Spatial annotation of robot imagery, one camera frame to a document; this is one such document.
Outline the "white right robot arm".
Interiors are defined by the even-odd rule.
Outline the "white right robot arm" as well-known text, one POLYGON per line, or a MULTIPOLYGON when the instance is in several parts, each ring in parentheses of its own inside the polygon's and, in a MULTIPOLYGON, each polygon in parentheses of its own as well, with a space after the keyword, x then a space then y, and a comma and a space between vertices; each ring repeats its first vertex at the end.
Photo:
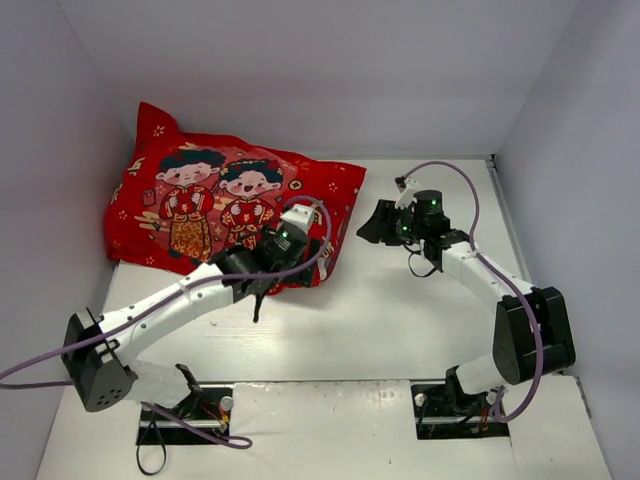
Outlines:
POLYGON ((462 405, 494 388, 534 378, 537 354, 528 312, 540 330, 542 373, 575 364, 562 293, 554 287, 536 287, 474 252, 470 235, 451 227, 441 192, 418 191, 405 208, 398 208, 391 200, 379 200, 357 236, 372 244, 417 246, 422 258, 459 281, 495 314, 491 352, 446 372, 445 391, 451 402, 462 405))

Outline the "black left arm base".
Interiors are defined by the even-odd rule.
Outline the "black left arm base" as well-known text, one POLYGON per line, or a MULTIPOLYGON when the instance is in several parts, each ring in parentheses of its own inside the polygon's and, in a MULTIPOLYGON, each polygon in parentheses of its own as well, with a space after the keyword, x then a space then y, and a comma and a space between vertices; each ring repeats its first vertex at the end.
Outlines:
MULTIPOLYGON (((163 409, 203 434, 226 440, 230 435, 234 406, 233 388, 228 385, 202 386, 185 365, 177 364, 176 367, 187 381, 190 393, 176 406, 163 409)), ((210 441, 173 420, 142 408, 136 444, 187 446, 210 444, 210 441)))

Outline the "red printed pillowcase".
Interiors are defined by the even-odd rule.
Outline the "red printed pillowcase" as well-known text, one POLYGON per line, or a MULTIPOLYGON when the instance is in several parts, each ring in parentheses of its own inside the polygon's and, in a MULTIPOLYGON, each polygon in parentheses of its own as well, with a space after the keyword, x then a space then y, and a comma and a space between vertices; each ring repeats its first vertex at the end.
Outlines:
POLYGON ((164 110, 138 106, 135 149, 104 214, 105 256, 186 275, 234 245, 253 248, 287 200, 310 196, 307 257, 316 263, 271 289, 316 287, 337 263, 366 170, 345 162, 252 145, 238 137, 184 132, 164 110))

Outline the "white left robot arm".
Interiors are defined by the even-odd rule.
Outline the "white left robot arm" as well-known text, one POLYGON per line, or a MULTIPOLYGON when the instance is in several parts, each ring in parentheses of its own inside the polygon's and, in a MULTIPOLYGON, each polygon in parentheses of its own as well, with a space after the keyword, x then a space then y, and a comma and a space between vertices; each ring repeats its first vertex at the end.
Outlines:
POLYGON ((157 341, 214 310, 253 296, 262 300, 301 263, 308 234, 290 222, 268 229, 252 249, 237 245, 215 254, 191 274, 132 305, 95 317, 89 310, 68 321, 62 362, 86 411, 120 401, 172 409, 201 388, 182 365, 140 360, 157 341))

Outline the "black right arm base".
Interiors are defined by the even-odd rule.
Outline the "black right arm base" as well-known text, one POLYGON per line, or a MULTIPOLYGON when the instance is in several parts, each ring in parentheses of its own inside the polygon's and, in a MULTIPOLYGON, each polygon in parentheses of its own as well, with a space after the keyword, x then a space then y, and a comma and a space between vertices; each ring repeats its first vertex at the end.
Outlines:
POLYGON ((489 414, 488 393, 466 394, 449 368, 441 380, 412 382, 411 397, 418 440, 481 440, 510 436, 506 423, 489 414))

